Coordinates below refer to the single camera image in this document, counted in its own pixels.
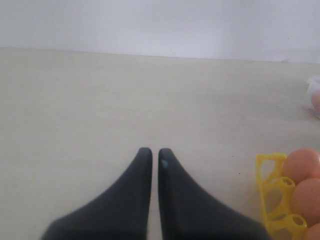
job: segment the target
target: yellow plastic egg tray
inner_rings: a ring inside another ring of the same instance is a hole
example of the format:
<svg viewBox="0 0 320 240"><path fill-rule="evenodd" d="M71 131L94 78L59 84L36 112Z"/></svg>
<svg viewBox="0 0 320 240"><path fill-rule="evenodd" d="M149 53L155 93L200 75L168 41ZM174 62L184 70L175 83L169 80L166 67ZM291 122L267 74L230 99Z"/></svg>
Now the yellow plastic egg tray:
<svg viewBox="0 0 320 240"><path fill-rule="evenodd" d="M303 240L307 223L303 217L293 214L290 209L290 200L296 185L292 179L282 176L282 167L286 158L284 153L279 152L256 156L256 183L261 200L262 220L271 236L279 230L286 229L292 234L292 240ZM265 161L274 161L274 169L266 179L262 179L261 166ZM267 212L266 196L273 190L280 191L282 199L271 212Z"/></svg>

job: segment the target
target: brown egg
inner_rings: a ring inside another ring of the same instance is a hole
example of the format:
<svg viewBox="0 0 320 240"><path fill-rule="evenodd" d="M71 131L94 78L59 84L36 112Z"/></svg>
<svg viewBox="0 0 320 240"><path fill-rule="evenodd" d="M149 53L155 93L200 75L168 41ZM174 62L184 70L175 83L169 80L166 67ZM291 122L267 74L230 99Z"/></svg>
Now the brown egg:
<svg viewBox="0 0 320 240"><path fill-rule="evenodd" d="M303 240L319 240L319 239L320 239L320 223L310 227L306 231L303 237Z"/></svg>
<svg viewBox="0 0 320 240"><path fill-rule="evenodd" d="M292 179L295 184L305 179L320 178L320 154L311 148L300 148L288 155L282 175Z"/></svg>
<svg viewBox="0 0 320 240"><path fill-rule="evenodd" d="M309 227L320 223L319 178L306 179L294 188L291 198L291 210L294 214L301 215Z"/></svg>
<svg viewBox="0 0 320 240"><path fill-rule="evenodd" d="M316 90L311 94L311 103L317 111L320 111L320 90Z"/></svg>

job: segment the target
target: table surface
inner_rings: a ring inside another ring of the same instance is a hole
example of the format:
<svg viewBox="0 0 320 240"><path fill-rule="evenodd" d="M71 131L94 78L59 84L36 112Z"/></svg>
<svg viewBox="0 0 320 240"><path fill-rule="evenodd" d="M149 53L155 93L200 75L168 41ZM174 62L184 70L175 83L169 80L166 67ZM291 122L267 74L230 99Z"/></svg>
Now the table surface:
<svg viewBox="0 0 320 240"><path fill-rule="evenodd" d="M320 65L0 48L0 239L38 239L108 188L139 147L172 148L256 220L257 153L319 149L305 109ZM160 240L157 164L149 239Z"/></svg>

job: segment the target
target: white wall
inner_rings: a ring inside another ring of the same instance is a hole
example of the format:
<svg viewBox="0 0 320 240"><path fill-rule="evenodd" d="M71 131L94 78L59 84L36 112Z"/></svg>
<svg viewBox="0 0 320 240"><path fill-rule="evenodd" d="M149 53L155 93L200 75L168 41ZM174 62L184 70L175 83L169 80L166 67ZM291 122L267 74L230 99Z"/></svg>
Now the white wall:
<svg viewBox="0 0 320 240"><path fill-rule="evenodd" d="M0 0L0 47L320 62L318 0Z"/></svg>

